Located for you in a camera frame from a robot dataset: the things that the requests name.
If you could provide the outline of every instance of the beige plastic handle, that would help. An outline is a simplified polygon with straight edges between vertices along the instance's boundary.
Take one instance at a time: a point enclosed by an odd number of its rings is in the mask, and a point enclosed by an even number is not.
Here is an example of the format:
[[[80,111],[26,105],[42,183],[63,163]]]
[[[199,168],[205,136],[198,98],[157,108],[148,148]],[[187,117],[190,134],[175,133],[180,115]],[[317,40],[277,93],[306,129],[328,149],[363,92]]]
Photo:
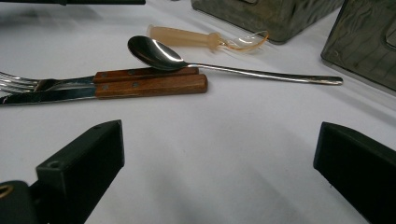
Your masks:
[[[148,27],[147,35],[167,46],[205,46],[213,50],[220,43],[219,33],[204,35],[191,31],[152,25]]]

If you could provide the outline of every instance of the white table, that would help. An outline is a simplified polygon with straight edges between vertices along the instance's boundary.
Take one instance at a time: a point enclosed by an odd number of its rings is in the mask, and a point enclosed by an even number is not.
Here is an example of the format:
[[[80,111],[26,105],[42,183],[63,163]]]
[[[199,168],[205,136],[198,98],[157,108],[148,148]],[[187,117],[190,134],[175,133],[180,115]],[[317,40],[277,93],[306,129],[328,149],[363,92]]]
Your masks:
[[[343,86],[210,70],[205,94],[0,108],[0,182],[36,181],[35,167],[92,126],[121,119],[125,167],[87,223],[366,223],[313,168],[322,121],[396,148],[396,98],[320,59],[337,12],[286,45],[249,55],[175,48],[187,61],[331,75]],[[0,70],[31,78],[145,67],[126,47],[148,25],[247,33],[191,8],[0,4]]]

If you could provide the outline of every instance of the fork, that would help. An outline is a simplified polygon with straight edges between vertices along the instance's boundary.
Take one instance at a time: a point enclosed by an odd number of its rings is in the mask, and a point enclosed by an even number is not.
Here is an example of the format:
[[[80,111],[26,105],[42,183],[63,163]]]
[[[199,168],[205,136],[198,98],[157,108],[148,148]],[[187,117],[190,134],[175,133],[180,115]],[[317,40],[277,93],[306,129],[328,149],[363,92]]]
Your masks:
[[[8,94],[18,94],[35,91],[48,91],[60,87],[75,87],[81,85],[93,85],[105,82],[133,80],[142,77],[167,76],[167,75],[191,75],[198,74],[196,68],[183,68],[173,72],[160,71],[151,67],[128,70],[98,72],[91,77],[76,77],[68,79],[31,79],[16,77],[11,74],[0,72],[0,91]]]

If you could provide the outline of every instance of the metal spoon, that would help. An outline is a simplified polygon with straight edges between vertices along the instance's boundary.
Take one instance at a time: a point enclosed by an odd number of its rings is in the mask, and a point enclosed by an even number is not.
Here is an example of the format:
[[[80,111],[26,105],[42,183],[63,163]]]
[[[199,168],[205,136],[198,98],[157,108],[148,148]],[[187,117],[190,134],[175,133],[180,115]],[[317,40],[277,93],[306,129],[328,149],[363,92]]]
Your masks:
[[[323,85],[341,85],[343,79],[340,77],[322,77],[322,76],[305,76],[292,74],[279,74],[263,71],[253,71],[231,67],[223,67],[204,63],[186,63],[172,49],[164,44],[146,36],[137,35],[129,39],[128,49],[131,53],[143,63],[146,63],[160,70],[177,70],[183,67],[202,67],[207,69],[232,72],[250,77],[260,77],[278,81],[314,83]]]

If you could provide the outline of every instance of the knife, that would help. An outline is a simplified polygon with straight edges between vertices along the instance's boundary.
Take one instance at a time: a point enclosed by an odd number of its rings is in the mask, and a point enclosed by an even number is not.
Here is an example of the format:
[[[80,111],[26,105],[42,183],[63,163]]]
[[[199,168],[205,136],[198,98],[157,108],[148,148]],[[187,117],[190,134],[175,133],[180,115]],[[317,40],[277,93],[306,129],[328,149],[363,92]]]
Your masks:
[[[0,98],[0,105],[30,105],[92,98],[112,99],[206,91],[207,78],[203,74],[136,76],[133,80],[99,82],[88,88],[11,94]]]

